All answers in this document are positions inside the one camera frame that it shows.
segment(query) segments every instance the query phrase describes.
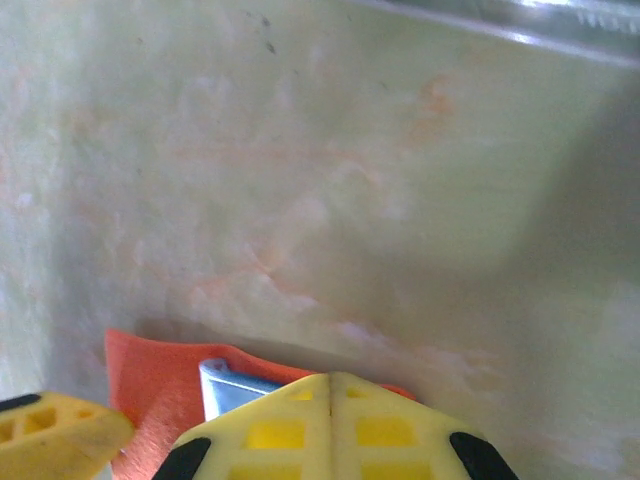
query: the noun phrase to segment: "orange stain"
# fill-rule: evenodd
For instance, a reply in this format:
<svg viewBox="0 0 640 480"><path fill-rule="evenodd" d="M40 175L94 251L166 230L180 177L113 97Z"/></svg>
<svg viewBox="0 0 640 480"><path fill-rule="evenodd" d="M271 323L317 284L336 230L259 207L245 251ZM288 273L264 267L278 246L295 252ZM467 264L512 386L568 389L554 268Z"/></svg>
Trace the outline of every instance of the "orange stain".
<svg viewBox="0 0 640 480"><path fill-rule="evenodd" d="M165 285L171 282L171 274L162 265L136 258L138 241L139 238L125 238L120 241L114 248L116 261L124 262L128 268L137 272L148 272Z"/></svg>
<svg viewBox="0 0 640 480"><path fill-rule="evenodd" d="M183 147L173 151L173 154L183 161L194 158L202 159L229 159L233 161L295 161L295 160L348 160L360 163L364 160L361 153L353 150L340 150L332 148L291 148L287 146L241 146L222 145L213 148Z"/></svg>
<svg viewBox="0 0 640 480"><path fill-rule="evenodd" d="M451 81L451 75L439 74L420 88L416 119L411 123L404 146L419 147L444 133L455 113L454 103L445 92Z"/></svg>
<svg viewBox="0 0 640 480"><path fill-rule="evenodd" d="M233 278L242 273L264 275L269 278L273 287L281 294L309 298L316 304L327 307L335 312L335 319L337 320L365 321L360 313L337 306L330 299L324 298L309 289L305 289L297 283L289 282L280 278L273 273L273 268L267 268L259 261L243 265L227 274L196 282L189 291L189 303L193 305L196 302L196 294L198 292L201 292L208 301L219 300L223 294L229 291L229 284Z"/></svg>
<svg viewBox="0 0 640 480"><path fill-rule="evenodd" d="M82 200L72 202L71 209L74 213L87 220L93 226L110 223L113 216L106 209L92 205Z"/></svg>
<svg viewBox="0 0 640 480"><path fill-rule="evenodd" d="M97 133L105 124L111 123L116 116L107 109L83 107L64 112L61 116L61 127L76 135Z"/></svg>

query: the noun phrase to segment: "yellow plastic part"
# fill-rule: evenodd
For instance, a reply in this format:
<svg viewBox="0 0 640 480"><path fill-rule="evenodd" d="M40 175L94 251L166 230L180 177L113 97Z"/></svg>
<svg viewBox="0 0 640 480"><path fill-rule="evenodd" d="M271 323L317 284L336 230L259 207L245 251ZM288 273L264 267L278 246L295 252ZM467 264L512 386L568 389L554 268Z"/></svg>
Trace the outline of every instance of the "yellow plastic part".
<svg viewBox="0 0 640 480"><path fill-rule="evenodd" d="M38 395L0 412L2 480L93 478L133 436L120 412L57 393Z"/></svg>
<svg viewBox="0 0 640 480"><path fill-rule="evenodd" d="M449 443L480 432L347 373L312 375L182 435L193 480L469 480ZM158 474L155 478L169 478Z"/></svg>

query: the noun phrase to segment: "stained surface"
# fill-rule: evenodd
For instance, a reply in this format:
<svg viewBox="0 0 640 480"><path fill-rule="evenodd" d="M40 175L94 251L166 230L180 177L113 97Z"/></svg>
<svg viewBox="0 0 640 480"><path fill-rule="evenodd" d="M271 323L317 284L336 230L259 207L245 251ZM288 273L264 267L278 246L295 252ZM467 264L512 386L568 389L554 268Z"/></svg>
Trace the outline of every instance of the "stained surface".
<svg viewBox="0 0 640 480"><path fill-rule="evenodd" d="M102 334L399 383L640 475L640 79L333 0L0 7L0 392Z"/></svg>

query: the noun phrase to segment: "orange fabric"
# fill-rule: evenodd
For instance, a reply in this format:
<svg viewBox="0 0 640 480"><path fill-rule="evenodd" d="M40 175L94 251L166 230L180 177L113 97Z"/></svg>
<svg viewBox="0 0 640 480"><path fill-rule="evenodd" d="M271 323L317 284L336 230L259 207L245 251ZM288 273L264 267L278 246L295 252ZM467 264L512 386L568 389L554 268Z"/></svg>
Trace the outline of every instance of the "orange fabric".
<svg viewBox="0 0 640 480"><path fill-rule="evenodd" d="M314 372L287 367L223 344L167 343L118 330L105 335L109 402L133 422L136 433L112 462L115 480L147 480L171 445L204 421L198 364L224 358L229 368L275 383L291 383ZM399 387L385 388L415 399Z"/></svg>

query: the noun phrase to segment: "black rubber tip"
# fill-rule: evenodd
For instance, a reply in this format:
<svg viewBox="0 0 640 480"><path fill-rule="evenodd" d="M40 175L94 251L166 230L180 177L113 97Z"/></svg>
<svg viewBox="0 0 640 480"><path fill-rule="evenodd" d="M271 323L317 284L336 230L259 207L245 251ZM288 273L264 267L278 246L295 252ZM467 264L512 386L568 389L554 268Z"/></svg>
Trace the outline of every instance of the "black rubber tip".
<svg viewBox="0 0 640 480"><path fill-rule="evenodd" d="M507 462L486 440L456 432L449 436L449 442L471 480L518 480Z"/></svg>
<svg viewBox="0 0 640 480"><path fill-rule="evenodd" d="M210 446L211 439L201 437L174 448L153 480L193 480Z"/></svg>
<svg viewBox="0 0 640 480"><path fill-rule="evenodd" d="M13 410L14 408L26 407L39 402L42 397L37 393L29 393L28 395L22 395L21 397L10 398L0 402L0 412L6 412L7 410Z"/></svg>

